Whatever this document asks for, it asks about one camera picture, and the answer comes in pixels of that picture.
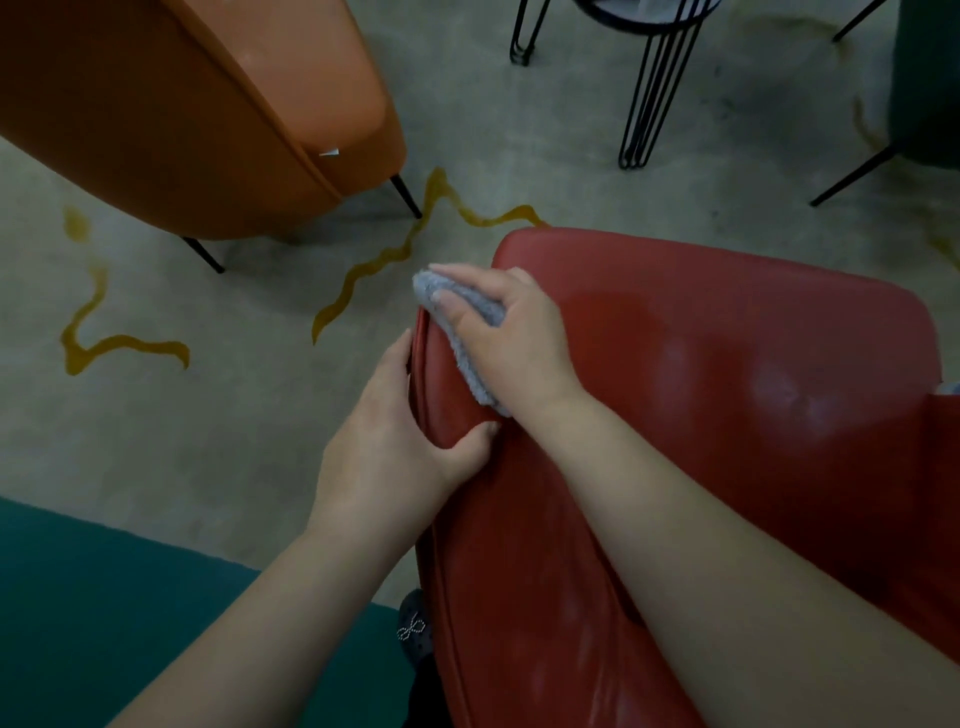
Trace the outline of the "grey fluffy cleaning cloth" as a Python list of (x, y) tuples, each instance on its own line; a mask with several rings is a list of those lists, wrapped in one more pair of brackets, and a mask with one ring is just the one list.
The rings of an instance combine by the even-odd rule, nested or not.
[(493, 409), (498, 415), (512, 418), (510, 412), (494, 396), (479, 375), (462, 339), (456, 333), (449, 318), (438, 308), (436, 296), (448, 290), (468, 303), (489, 327), (499, 328), (506, 317), (505, 306), (474, 288), (462, 285), (453, 279), (429, 270), (421, 270), (412, 278), (414, 297), (433, 321), (440, 327), (453, 352), (456, 366), (474, 400), (482, 407)]

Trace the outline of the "person's right forearm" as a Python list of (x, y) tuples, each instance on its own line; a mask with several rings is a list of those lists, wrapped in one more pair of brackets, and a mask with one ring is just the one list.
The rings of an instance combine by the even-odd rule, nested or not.
[(584, 389), (509, 407), (710, 728), (960, 728), (960, 665), (739, 516)]

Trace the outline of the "person's left hand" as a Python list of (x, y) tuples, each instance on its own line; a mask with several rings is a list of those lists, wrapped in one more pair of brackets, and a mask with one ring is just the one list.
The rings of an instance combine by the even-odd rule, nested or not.
[(397, 562), (463, 484), (446, 484), (439, 447), (409, 401), (405, 330), (384, 352), (353, 410), (326, 445), (304, 538)]

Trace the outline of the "person's left forearm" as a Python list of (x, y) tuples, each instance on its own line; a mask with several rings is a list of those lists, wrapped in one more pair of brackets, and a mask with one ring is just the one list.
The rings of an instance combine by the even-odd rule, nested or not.
[(290, 728), (419, 531), (324, 516), (106, 728)]

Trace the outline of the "dark green chair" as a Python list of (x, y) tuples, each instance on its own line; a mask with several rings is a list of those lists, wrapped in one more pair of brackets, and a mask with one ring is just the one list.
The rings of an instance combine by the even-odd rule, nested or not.
[(887, 131), (878, 151), (810, 206), (895, 157), (960, 172), (960, 0), (898, 0)]

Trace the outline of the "black metal furniture leg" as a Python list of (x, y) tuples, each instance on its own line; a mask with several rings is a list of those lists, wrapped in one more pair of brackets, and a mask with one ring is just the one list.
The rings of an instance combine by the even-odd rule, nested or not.
[(833, 36), (830, 39), (831, 44), (838, 46), (842, 43), (846, 37), (852, 33), (858, 26), (864, 22), (867, 18), (875, 13), (877, 10), (882, 8), (889, 0), (870, 0), (870, 2), (862, 7), (858, 13), (846, 22), (839, 30), (836, 30)]

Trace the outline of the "black shoe with bead bow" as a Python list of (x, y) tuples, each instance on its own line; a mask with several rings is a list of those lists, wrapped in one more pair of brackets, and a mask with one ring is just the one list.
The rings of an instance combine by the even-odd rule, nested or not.
[(433, 628), (422, 588), (414, 588), (403, 598), (395, 635), (404, 656), (415, 670), (433, 655)]

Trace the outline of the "red leather chair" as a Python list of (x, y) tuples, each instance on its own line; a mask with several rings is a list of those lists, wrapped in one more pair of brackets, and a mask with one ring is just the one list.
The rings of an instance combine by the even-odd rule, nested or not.
[[(495, 268), (587, 391), (741, 516), (960, 664), (960, 394), (894, 284), (560, 227)], [(550, 460), (506, 421), (416, 545), (455, 728), (707, 728)]]

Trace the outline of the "person's right hand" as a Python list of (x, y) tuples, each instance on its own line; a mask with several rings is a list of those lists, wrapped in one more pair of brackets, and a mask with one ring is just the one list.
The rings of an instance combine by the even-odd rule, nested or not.
[(501, 303), (507, 313), (487, 327), (487, 359), (473, 360), (488, 390), (525, 429), (582, 405), (588, 394), (570, 358), (561, 311), (522, 268), (433, 263), (429, 269)]

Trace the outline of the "orange leather chair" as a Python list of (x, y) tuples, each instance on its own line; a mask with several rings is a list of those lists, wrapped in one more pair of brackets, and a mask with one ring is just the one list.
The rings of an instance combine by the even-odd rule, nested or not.
[(393, 99), (347, 0), (0, 0), (0, 138), (201, 245), (294, 232), (402, 179)]

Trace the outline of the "teal upholstered seat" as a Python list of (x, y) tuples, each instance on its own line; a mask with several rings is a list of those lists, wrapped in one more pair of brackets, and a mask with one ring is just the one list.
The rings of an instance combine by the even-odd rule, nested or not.
[[(0, 496), (0, 728), (107, 728), (263, 571)], [(290, 728), (411, 728), (396, 611), (360, 612)]]

